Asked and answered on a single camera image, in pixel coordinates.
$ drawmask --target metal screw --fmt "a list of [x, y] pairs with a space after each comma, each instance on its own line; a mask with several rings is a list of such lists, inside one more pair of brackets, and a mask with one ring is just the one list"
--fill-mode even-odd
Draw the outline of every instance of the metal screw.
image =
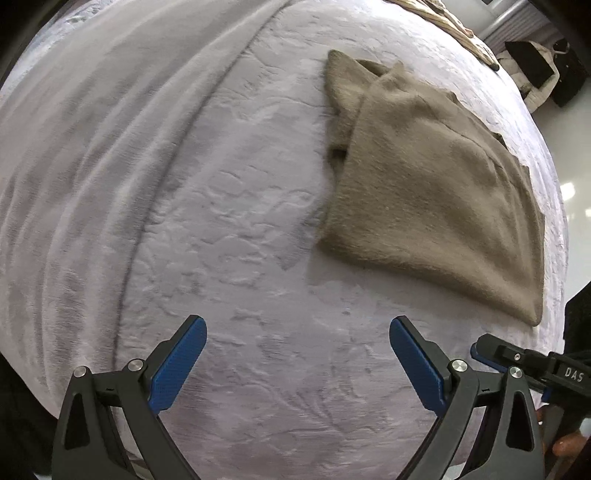
[[127, 364], [127, 368], [132, 372], [139, 372], [144, 367], [144, 361], [136, 358]]
[[521, 371], [521, 368], [511, 367], [509, 369], [509, 373], [511, 374], [511, 376], [513, 378], [521, 378], [521, 377], [523, 377], [523, 372]]
[[468, 370], [468, 364], [464, 360], [454, 360], [452, 362], [452, 368], [456, 372], [465, 372]]
[[86, 367], [76, 367], [74, 369], [74, 376], [76, 378], [84, 377], [86, 375]]

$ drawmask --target blue gripper pad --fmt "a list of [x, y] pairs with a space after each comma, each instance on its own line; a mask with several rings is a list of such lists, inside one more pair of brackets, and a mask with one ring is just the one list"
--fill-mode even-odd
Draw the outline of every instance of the blue gripper pad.
[[173, 405], [206, 341], [205, 320], [196, 317], [152, 379], [148, 405], [155, 415]]
[[488, 358], [484, 358], [482, 355], [480, 355], [478, 353], [478, 350], [476, 349], [476, 344], [473, 343], [472, 347], [470, 348], [470, 356], [476, 360], [477, 362], [480, 362], [481, 364], [484, 364], [488, 367], [491, 367], [493, 369], [495, 369], [498, 372], [501, 372], [502, 374], [504, 374], [507, 371], [506, 367], [503, 367], [502, 365], [496, 364], [493, 361], [489, 360]]
[[390, 323], [390, 345], [423, 407], [435, 412], [438, 417], [442, 416], [447, 410], [443, 380], [398, 319]]

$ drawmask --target brown towel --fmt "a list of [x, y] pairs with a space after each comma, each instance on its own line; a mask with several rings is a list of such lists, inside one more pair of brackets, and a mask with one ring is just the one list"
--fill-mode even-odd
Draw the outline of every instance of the brown towel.
[[529, 325], [542, 315], [544, 217], [529, 169], [454, 93], [331, 51], [337, 185], [320, 245], [452, 288]]
[[474, 35], [469, 28], [464, 27], [455, 15], [453, 15], [441, 0], [385, 0], [391, 4], [397, 4], [409, 12], [423, 17], [433, 25], [455, 38], [462, 47], [471, 52], [477, 59], [484, 62], [497, 72], [501, 67], [495, 55], [486, 44]]

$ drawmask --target white floor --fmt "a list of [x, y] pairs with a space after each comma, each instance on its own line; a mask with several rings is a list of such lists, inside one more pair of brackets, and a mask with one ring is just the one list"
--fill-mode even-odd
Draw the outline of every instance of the white floor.
[[566, 300], [591, 281], [591, 80], [565, 107], [533, 114], [556, 165], [569, 222]]

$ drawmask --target folded towel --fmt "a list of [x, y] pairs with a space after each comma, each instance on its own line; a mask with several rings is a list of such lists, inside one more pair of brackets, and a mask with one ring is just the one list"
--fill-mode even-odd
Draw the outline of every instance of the folded towel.
[[409, 12], [423, 17], [455, 38], [462, 47], [471, 52], [477, 59], [484, 62], [497, 72], [500, 68], [493, 52], [469, 28], [464, 27], [441, 0], [385, 0], [397, 4]]
[[529, 169], [454, 93], [331, 51], [337, 185], [320, 246], [539, 324], [544, 218]]

